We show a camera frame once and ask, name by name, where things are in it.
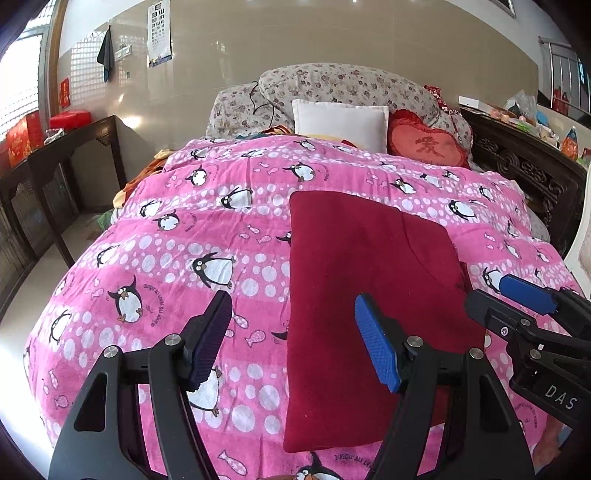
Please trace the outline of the dark red sweater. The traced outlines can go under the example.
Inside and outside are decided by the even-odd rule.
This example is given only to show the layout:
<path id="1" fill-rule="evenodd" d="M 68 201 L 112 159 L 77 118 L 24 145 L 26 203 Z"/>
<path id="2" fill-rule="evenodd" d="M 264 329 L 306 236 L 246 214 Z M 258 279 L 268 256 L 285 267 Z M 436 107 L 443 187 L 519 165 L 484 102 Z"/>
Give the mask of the dark red sweater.
<path id="1" fill-rule="evenodd" d="M 441 225 L 374 201 L 297 192 L 290 216 L 283 447 L 380 441 L 409 363 L 408 337 L 459 354 L 484 343 L 464 310 L 466 268 Z"/>

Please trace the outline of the dark carved wooden headboard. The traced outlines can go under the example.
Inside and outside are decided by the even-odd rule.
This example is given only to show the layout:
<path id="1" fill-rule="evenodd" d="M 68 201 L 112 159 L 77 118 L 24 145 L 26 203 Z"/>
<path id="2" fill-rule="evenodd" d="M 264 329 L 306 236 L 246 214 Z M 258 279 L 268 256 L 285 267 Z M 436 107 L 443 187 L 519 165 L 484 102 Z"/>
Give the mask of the dark carved wooden headboard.
<path id="1" fill-rule="evenodd" d="M 518 183 L 565 256 L 581 221 L 586 170 L 529 133 L 466 107 L 460 111 L 472 128 L 473 161 Z"/>

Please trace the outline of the red heart cushion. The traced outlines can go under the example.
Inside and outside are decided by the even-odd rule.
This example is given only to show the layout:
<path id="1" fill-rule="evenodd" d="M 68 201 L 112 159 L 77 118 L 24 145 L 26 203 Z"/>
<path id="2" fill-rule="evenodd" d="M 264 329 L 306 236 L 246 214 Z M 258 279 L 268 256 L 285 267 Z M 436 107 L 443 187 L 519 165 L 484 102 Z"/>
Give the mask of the red heart cushion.
<path id="1" fill-rule="evenodd" d="M 388 153 L 430 165 L 468 167 L 468 153 L 451 133 L 427 126 L 409 110 L 390 113 Z"/>

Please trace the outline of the white pillow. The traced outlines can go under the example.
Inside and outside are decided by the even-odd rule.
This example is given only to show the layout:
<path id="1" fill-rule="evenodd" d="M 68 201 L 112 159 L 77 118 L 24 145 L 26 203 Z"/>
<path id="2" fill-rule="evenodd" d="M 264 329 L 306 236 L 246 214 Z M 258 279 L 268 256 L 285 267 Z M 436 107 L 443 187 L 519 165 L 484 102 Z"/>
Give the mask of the white pillow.
<path id="1" fill-rule="evenodd" d="M 386 153 L 390 110 L 335 102 L 291 102 L 298 135 L 346 140 L 372 153 Z"/>

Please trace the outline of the pink penguin blanket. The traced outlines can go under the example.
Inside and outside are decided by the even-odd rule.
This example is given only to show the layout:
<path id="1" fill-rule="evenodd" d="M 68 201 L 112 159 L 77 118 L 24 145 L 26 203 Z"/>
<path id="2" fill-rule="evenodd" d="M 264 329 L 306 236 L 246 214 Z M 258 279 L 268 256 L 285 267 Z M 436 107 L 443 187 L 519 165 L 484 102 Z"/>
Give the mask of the pink penguin blanket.
<path id="1" fill-rule="evenodd" d="M 574 287 L 558 252 L 537 239 L 516 183 L 328 140 L 270 136 L 193 140 L 142 180 L 120 216 L 56 286 L 23 355 L 48 438 L 102 351 L 153 345 L 218 290 L 236 306 L 228 337 L 192 409 L 225 479 L 294 470 L 283 450 L 288 399 L 290 195 L 335 191 L 444 227 L 474 286 L 514 274 Z"/>

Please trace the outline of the red gift box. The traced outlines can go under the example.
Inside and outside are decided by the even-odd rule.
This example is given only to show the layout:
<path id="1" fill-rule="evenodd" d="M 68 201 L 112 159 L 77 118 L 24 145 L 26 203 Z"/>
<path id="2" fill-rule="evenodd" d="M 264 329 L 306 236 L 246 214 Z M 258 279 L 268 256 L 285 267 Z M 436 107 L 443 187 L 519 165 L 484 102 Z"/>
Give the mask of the red gift box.
<path id="1" fill-rule="evenodd" d="M 7 133 L 6 144 L 11 167 L 16 167 L 44 145 L 39 111 L 24 115 Z"/>

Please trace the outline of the dark wooden side table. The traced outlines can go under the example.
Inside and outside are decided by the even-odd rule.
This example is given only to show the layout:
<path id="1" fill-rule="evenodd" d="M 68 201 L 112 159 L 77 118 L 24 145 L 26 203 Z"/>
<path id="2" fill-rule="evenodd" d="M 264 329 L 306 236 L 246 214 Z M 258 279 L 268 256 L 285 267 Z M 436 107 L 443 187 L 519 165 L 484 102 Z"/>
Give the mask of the dark wooden side table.
<path id="1" fill-rule="evenodd" d="M 76 209 L 80 213 L 86 213 L 88 210 L 82 199 L 79 184 L 72 168 L 72 156 L 78 148 L 94 141 L 111 150 L 118 185 L 121 188 L 125 187 L 127 176 L 118 138 L 117 125 L 119 123 L 120 119 L 115 115 L 111 115 L 72 130 L 57 140 L 32 152 L 17 166 L 1 171 L 1 208 L 7 217 L 10 227 L 15 231 L 25 253 L 33 261 L 37 261 L 38 256 L 29 242 L 12 205 L 12 199 L 16 194 L 18 186 L 26 182 L 31 185 L 35 199 L 49 226 L 53 243 L 57 247 L 65 264 L 68 267 L 72 267 L 75 260 L 62 237 L 62 231 L 51 211 L 44 187 L 54 179 L 56 170 L 62 168 L 65 172 L 65 184 L 72 189 Z"/>

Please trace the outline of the red flat box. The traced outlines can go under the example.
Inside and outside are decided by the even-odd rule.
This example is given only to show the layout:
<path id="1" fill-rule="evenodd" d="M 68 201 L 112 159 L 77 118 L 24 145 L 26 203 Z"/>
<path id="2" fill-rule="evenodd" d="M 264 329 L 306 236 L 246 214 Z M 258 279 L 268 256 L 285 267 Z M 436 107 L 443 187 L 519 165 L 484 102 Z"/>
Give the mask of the red flat box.
<path id="1" fill-rule="evenodd" d="M 63 129 L 66 132 L 85 127 L 92 123 L 92 115 L 87 110 L 69 110 L 49 119 L 51 129 Z"/>

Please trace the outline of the floral grey quilt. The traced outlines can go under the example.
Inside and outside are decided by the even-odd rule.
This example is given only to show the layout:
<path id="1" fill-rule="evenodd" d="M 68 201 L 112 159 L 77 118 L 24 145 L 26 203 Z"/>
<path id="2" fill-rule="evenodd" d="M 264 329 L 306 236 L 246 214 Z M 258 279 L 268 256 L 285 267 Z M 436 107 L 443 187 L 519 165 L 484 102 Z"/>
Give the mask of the floral grey quilt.
<path id="1" fill-rule="evenodd" d="M 464 150 L 473 144 L 472 129 L 461 113 L 441 106 L 426 87 L 389 71 L 339 63 L 278 67 L 252 82 L 219 91 L 205 137 L 233 139 L 276 125 L 294 129 L 294 99 L 409 110 L 427 126 L 453 134 Z"/>

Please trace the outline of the red window decoration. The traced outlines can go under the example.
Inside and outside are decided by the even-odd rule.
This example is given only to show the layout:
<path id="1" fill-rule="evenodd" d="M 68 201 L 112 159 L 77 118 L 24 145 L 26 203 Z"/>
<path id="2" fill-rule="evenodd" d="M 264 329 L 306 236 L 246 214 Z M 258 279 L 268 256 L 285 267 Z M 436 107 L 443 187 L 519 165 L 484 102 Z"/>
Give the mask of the red window decoration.
<path id="1" fill-rule="evenodd" d="M 65 111 L 71 106 L 70 82 L 68 78 L 65 78 L 60 82 L 58 91 L 58 103 L 61 112 Z"/>

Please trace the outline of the dark hanging cloth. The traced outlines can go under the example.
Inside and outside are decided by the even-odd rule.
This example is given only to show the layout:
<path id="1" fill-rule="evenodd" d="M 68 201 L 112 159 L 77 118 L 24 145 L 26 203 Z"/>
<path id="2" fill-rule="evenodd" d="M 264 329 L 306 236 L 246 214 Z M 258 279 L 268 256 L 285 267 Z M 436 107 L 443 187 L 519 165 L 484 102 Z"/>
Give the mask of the dark hanging cloth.
<path id="1" fill-rule="evenodd" d="M 103 82 L 109 82 L 115 66 L 111 27 L 108 27 L 105 31 L 96 61 L 103 68 Z"/>

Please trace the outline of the white wall chart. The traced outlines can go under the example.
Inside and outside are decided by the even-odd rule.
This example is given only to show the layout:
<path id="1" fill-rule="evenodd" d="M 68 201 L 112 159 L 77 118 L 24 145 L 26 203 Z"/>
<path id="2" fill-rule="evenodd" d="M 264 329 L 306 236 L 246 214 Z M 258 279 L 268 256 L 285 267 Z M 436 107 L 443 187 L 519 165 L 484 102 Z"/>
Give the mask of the white wall chart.
<path id="1" fill-rule="evenodd" d="M 147 65 L 156 67 L 172 59 L 170 1 L 159 0 L 147 10 Z"/>

